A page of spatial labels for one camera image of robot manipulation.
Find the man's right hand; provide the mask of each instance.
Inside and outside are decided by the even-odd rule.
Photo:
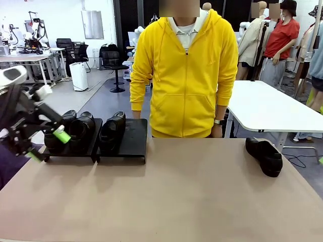
[[[141,111],[132,111],[132,116],[134,119],[140,119]]]

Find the red t-shirt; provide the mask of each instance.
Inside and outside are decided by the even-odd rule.
[[[291,19],[291,21],[286,25],[283,25],[283,21],[280,21],[269,37],[264,56],[274,57],[281,48],[288,44],[292,39],[296,39],[298,37],[298,33],[299,23],[295,19]],[[289,54],[290,49],[281,53],[280,59],[287,59]]]

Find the zipper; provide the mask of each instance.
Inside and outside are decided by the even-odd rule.
[[[184,137],[184,122],[185,122],[185,106],[186,106],[186,87],[187,87],[187,66],[188,66],[188,51],[186,52],[185,59],[185,82],[184,82],[184,111],[183,111],[183,126],[182,126],[182,137]]]

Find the white trash bin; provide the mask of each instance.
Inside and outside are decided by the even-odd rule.
[[[85,91],[88,89],[85,64],[81,62],[70,64],[70,70],[74,91]]]

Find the yellow hoodie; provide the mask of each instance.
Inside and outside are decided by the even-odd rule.
[[[139,37],[130,84],[132,110],[141,111],[145,84],[152,79],[152,135],[205,138],[216,105],[229,104],[237,64],[235,33],[216,11],[209,11],[188,53],[168,19],[160,18]]]

